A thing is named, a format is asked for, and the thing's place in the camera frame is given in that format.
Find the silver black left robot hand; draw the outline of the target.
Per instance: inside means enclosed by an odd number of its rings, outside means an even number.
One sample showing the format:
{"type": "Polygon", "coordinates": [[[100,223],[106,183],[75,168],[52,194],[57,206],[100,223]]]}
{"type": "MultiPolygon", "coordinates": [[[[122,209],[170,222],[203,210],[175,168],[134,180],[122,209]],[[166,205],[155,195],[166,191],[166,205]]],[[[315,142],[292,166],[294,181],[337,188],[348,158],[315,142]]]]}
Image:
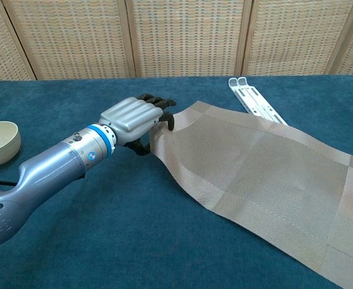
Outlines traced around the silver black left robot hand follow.
{"type": "Polygon", "coordinates": [[[137,155],[151,152],[150,145],[143,145],[140,138],[158,122],[166,122],[168,130],[174,129],[174,116],[166,111],[173,107],[173,99],[163,99],[148,93],[126,98],[101,113],[99,123],[107,125],[115,135],[115,145],[125,146],[137,155]]]}

